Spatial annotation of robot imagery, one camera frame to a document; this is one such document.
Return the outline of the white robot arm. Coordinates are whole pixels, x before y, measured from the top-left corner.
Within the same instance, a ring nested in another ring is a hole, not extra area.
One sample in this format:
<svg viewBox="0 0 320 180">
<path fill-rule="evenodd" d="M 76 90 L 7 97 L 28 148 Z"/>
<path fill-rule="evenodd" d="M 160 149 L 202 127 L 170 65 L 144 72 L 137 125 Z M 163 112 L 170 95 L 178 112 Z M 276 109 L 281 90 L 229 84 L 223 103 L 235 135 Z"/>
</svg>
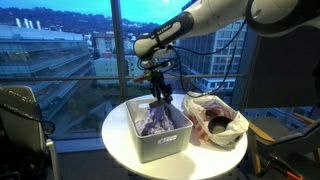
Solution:
<svg viewBox="0 0 320 180">
<path fill-rule="evenodd" d="M 310 106 L 319 102 L 320 0 L 198 0 L 134 44 L 135 54 L 155 52 L 180 38 L 215 32 L 235 21 L 249 27 L 231 104 L 237 108 Z"/>
</svg>

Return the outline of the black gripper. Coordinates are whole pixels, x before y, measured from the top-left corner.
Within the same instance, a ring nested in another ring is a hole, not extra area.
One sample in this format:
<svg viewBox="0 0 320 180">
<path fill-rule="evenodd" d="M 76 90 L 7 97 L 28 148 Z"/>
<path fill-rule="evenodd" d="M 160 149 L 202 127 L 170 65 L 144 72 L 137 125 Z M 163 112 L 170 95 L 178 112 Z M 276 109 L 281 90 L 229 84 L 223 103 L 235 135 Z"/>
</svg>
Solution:
<svg viewBox="0 0 320 180">
<path fill-rule="evenodd" d="M 162 106 L 164 104 L 162 100 L 165 100 L 167 104 L 171 104 L 173 101 L 172 87 L 170 84 L 165 83 L 163 73 L 160 71 L 152 71 L 151 75 L 152 79 L 150 80 L 150 90 L 157 100 L 149 103 L 149 107 L 157 108 Z"/>
</svg>

